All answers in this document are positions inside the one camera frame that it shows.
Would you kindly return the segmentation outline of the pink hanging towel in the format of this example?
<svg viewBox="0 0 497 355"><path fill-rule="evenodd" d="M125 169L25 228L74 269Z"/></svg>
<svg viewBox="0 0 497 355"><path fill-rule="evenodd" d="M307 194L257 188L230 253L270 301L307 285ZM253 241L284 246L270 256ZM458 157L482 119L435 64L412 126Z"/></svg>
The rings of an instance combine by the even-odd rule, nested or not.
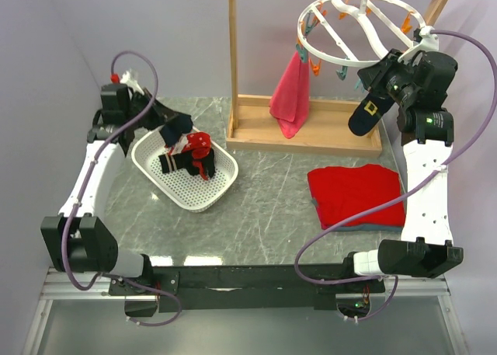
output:
<svg viewBox="0 0 497 355"><path fill-rule="evenodd" d="M309 63L295 52L269 101L269 113L286 139L293 138L308 118L309 90Z"/></svg>

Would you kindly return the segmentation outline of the red white patterned sock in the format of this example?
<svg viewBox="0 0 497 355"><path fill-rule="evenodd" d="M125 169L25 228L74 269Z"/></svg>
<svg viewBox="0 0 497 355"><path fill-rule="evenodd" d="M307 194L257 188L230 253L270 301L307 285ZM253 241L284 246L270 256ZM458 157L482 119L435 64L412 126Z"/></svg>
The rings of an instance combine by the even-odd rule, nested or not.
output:
<svg viewBox="0 0 497 355"><path fill-rule="evenodd" d="M180 139L174 146L168 148L168 155L176 155L182 153L183 149L189 144L187 138Z"/></svg>

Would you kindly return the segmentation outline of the wooden hanging rack frame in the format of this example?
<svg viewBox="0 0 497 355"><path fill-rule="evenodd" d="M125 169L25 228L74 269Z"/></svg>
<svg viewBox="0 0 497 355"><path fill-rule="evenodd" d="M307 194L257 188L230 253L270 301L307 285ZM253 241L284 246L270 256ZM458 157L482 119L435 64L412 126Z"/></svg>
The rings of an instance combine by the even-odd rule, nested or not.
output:
<svg viewBox="0 0 497 355"><path fill-rule="evenodd" d="M381 135L378 127L356 137L349 132L346 118L350 117L354 102L343 100L306 98L310 115L303 127L291 138L283 136L280 122L269 112L268 96L242 95L238 91L237 69L237 23L236 0L229 1L229 34L231 56L231 114L228 122L227 146L230 149L252 149L258 151L283 151L287 153L309 153L316 155L344 155L376 158L382 152ZM388 52L367 16L371 11L385 26L405 45L410 54L417 44L408 37L405 26L391 21L375 4L376 0L317 0L304 9L297 21L298 44L308 50L309 54L330 64L342 65L344 68L363 68L374 64ZM405 10L408 17L419 24L421 30L433 25L448 0L378 0ZM327 21L322 6L326 2L343 15L353 17L360 25L367 42L374 52L373 61L360 60L347 46L344 39L337 34ZM321 24L343 52L343 57L334 57L312 47L304 36L306 18L313 18Z"/></svg>

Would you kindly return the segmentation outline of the grey folded towel underneath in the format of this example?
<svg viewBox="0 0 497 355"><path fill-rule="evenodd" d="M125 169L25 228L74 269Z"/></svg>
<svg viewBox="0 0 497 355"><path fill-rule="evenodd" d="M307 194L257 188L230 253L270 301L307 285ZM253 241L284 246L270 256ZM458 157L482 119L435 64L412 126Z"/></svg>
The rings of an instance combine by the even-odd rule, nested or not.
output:
<svg viewBox="0 0 497 355"><path fill-rule="evenodd" d="M314 205L315 210L318 214L318 220L320 222L321 229L324 231L330 227L326 225L321 219L321 215L318 209L318 202L315 198L311 199L311 203ZM335 231L348 232L348 231L389 231L395 233L401 233L403 226L386 225L386 224L373 224L373 223L362 223L357 225L344 225L337 227Z"/></svg>

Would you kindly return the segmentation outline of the aluminium frame rail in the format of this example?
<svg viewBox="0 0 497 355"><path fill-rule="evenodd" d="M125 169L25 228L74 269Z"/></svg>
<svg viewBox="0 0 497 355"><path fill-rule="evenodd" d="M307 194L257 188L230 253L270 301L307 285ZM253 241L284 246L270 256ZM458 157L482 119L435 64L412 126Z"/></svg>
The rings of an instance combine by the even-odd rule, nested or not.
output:
<svg viewBox="0 0 497 355"><path fill-rule="evenodd" d="M69 280L66 273L58 272L54 268L47 271L40 292L41 300L67 301L67 300L123 300L124 296L112 296L109 294L110 279L99 277L92 287L87 291L76 288Z"/></svg>

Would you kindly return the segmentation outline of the navy santa pattern sock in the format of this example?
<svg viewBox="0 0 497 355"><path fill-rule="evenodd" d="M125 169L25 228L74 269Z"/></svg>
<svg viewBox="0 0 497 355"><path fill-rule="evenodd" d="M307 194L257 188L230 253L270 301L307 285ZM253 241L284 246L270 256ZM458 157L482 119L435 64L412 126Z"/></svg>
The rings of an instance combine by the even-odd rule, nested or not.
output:
<svg viewBox="0 0 497 355"><path fill-rule="evenodd" d="M393 105L392 98L382 98L369 93L349 118L350 131L360 137L368 134Z"/></svg>

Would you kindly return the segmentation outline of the red folded towel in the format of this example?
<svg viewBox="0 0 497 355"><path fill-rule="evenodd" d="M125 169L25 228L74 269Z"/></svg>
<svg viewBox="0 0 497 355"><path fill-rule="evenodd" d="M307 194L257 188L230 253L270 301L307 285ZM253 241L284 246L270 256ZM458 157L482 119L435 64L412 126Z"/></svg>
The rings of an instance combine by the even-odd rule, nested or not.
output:
<svg viewBox="0 0 497 355"><path fill-rule="evenodd" d="M314 169L308 173L308 186L311 198L318 202L321 219L330 227L401 195L399 175L376 164ZM392 205L345 225L362 223L404 226L404 205Z"/></svg>

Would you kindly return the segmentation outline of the black sock with stripes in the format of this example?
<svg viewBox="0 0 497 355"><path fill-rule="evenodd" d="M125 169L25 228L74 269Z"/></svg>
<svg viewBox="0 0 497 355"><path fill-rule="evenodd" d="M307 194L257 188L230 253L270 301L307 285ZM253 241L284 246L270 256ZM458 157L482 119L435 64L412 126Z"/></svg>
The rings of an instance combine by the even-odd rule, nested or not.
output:
<svg viewBox="0 0 497 355"><path fill-rule="evenodd" d="M177 155L159 155L161 170L164 174L185 169L191 176L200 176L204 180L212 179L215 175L215 155L211 148L203 158L194 158L191 151Z"/></svg>

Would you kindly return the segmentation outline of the white perforated plastic basket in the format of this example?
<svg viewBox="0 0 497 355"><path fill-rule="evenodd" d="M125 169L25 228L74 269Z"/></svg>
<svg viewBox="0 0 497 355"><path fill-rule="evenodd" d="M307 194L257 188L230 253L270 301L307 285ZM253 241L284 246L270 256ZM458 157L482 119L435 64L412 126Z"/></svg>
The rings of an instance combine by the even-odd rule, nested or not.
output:
<svg viewBox="0 0 497 355"><path fill-rule="evenodd" d="M146 133L133 146L130 156L135 166L169 199L184 210L199 213L214 205L238 176L238 163L219 144L214 150L214 177L208 180L191 176L185 169L164 173L159 156L165 153L157 131Z"/></svg>

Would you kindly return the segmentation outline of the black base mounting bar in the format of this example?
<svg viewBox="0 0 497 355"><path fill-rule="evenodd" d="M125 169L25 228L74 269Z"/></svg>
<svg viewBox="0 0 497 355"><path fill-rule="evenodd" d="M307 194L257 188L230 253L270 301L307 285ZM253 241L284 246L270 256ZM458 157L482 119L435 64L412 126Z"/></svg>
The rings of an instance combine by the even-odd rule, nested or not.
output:
<svg viewBox="0 0 497 355"><path fill-rule="evenodd" d="M185 310L313 308L335 310L339 294L385 292L383 282L317 285L302 280L292 265L156 266L140 283L177 297Z"/></svg>

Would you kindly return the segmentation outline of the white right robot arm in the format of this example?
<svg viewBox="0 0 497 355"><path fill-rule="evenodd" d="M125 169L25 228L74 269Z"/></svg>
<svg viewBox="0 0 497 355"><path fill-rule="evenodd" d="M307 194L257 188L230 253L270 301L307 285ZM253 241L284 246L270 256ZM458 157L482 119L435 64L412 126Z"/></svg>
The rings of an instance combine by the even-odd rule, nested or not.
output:
<svg viewBox="0 0 497 355"><path fill-rule="evenodd" d="M360 291L368 276L436 278L463 261L448 220L446 161L453 151L454 118L443 107L456 72L457 61L447 54L418 50L405 60L395 49L358 71L370 95L398 104L408 191L400 239L355 253L353 265L340 275L348 291Z"/></svg>

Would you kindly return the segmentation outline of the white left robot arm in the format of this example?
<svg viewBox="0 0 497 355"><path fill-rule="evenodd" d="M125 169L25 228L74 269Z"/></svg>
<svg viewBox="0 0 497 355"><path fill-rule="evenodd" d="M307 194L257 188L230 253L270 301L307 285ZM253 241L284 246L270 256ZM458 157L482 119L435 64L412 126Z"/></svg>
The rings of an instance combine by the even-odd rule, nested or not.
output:
<svg viewBox="0 0 497 355"><path fill-rule="evenodd" d="M151 93L122 83L104 85L101 108L87 133L85 161L70 197L56 216L45 217L40 230L54 268L73 273L108 273L127 277L137 294L150 292L155 275L150 260L120 249L103 217L110 188L139 128L156 131L168 144L193 129L189 114L155 101L147 110Z"/></svg>

